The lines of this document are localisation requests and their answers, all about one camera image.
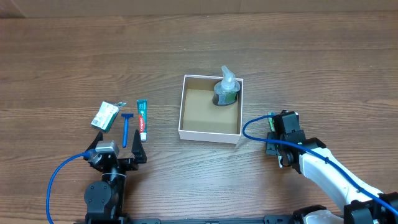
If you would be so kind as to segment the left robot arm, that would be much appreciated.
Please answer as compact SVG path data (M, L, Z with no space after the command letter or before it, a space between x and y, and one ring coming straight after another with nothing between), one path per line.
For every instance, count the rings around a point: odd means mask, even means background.
M132 223L131 216L123 212L126 172L136 171L147 162L141 136L135 130L131 152L133 157L119 158L114 141L104 141L99 132L84 156L90 167L101 172L101 180L87 186L84 194L87 206L85 223Z

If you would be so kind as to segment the green white toothbrush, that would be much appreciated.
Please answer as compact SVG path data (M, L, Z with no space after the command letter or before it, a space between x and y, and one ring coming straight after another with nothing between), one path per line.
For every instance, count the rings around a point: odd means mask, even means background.
M275 115L275 113L274 112L268 112L268 122L269 122L269 126L270 126L270 130L271 130L271 132L274 132L275 131L275 126L274 126L274 122L273 122L273 119L272 119L272 117Z

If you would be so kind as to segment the clear soap pump bottle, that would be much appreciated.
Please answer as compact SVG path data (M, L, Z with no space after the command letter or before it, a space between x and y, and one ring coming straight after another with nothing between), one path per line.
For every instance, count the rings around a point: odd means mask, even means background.
M221 67L223 78L214 86L212 102L216 106L232 105L238 100L238 93L241 85L236 80L235 74L223 65Z

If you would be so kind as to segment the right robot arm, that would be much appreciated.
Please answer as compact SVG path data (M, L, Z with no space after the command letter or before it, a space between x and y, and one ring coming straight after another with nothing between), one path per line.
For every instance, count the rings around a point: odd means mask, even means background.
M280 166L292 167L317 184L343 216L322 207L303 208L294 215L301 223L397 223L397 192L385 194L356 177L338 162L317 138L307 139L303 131L278 135L269 132L266 147L275 150Z

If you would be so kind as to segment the Colgate toothpaste tube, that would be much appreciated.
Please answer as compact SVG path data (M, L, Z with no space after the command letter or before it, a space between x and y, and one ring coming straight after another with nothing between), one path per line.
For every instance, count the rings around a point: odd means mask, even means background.
M147 141L147 100L137 100L139 133L142 142Z

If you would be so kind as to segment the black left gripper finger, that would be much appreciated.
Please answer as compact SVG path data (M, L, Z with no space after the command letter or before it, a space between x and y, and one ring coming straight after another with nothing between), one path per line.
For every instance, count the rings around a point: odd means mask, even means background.
M138 129L135 130L134 133L131 152L134 154L134 160L136 164L145 164L147 162L147 156L142 146L141 136Z
M103 140L103 132L99 131L98 134L96 135L96 137L94 138L93 142L89 145L89 147L87 148L86 152L95 149L97 144Z

